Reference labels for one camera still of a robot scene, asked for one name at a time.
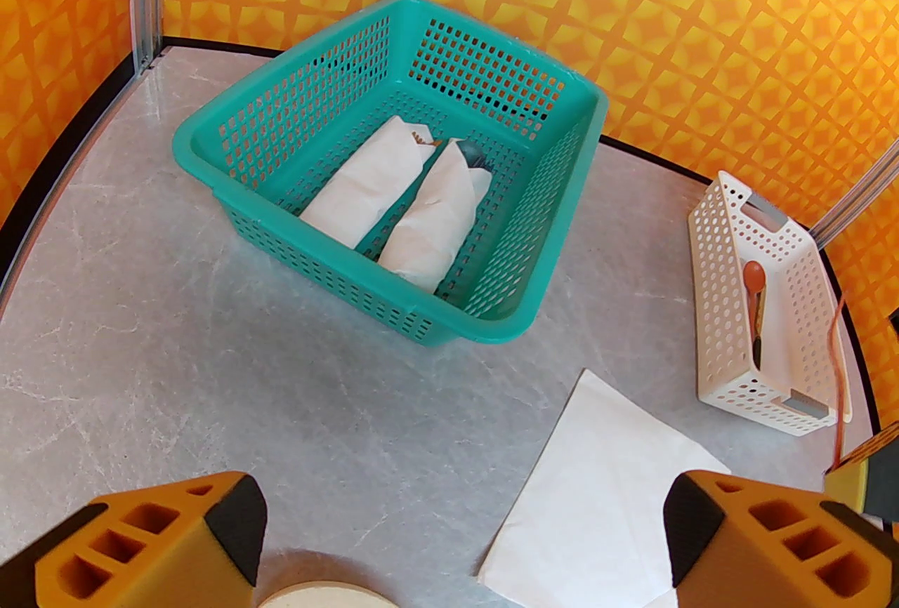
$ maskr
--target round wooden disc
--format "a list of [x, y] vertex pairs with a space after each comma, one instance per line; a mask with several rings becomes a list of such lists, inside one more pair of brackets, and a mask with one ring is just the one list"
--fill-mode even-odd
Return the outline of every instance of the round wooden disc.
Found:
[[319, 581], [285, 588], [270, 596], [259, 608], [398, 608], [398, 606], [359, 586]]

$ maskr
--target white plastic basket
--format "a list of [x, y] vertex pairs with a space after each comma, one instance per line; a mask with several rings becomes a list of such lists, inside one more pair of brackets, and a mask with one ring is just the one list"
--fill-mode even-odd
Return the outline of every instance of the white plastic basket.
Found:
[[[756, 217], [780, 228], [768, 229]], [[827, 332], [836, 301], [815, 240], [723, 171], [688, 223], [700, 400], [791, 435], [834, 425], [837, 397]], [[742, 283], [742, 267], [751, 260], [767, 274], [761, 370], [752, 361]], [[845, 366], [841, 341], [839, 355]], [[847, 387], [845, 420], [851, 416]]]

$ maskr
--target table surface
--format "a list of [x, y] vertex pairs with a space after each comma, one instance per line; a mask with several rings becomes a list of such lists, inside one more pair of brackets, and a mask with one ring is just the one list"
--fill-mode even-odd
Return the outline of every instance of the table surface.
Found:
[[[0, 319], [0, 560], [94, 496], [247, 470], [270, 508], [260, 598], [331, 579], [511, 605], [472, 575], [584, 367], [734, 473], [821, 487], [832, 429], [696, 399], [703, 185], [600, 146], [533, 327], [422, 348], [239, 239], [171, 158], [177, 125], [265, 61], [171, 49], [59, 195]], [[849, 358], [847, 449], [871, 435]]]

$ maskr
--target orange spoon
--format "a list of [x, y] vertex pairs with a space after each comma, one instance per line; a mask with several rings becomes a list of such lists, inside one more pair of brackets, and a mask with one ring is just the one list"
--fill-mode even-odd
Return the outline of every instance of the orange spoon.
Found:
[[749, 292], [749, 330], [752, 341], [752, 361], [756, 368], [761, 363], [761, 326], [759, 325], [759, 312], [761, 309], [761, 292], [765, 289], [767, 277], [765, 269], [758, 261], [747, 261], [742, 268], [742, 284]]

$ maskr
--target perforated basket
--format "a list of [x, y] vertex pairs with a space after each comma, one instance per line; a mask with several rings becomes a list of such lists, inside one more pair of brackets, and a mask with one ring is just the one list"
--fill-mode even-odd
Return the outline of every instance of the perforated basket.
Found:
[[[777, 228], [761, 222], [766, 216], [768, 225]], [[688, 224], [700, 400], [793, 435], [834, 425], [836, 379], [827, 333], [836, 301], [815, 240], [723, 171]], [[761, 370], [752, 361], [748, 294], [742, 283], [742, 267], [751, 260], [767, 276]], [[839, 335], [838, 346], [844, 368]], [[848, 386], [844, 418], [852, 418]]]
[[[473, 18], [386, 0], [219, 95], [179, 127], [173, 151], [241, 236], [412, 341], [498, 343], [537, 315], [608, 107], [580, 74]], [[356, 251], [297, 218], [394, 114], [475, 140], [494, 171], [433, 296], [376, 264], [424, 173]]]

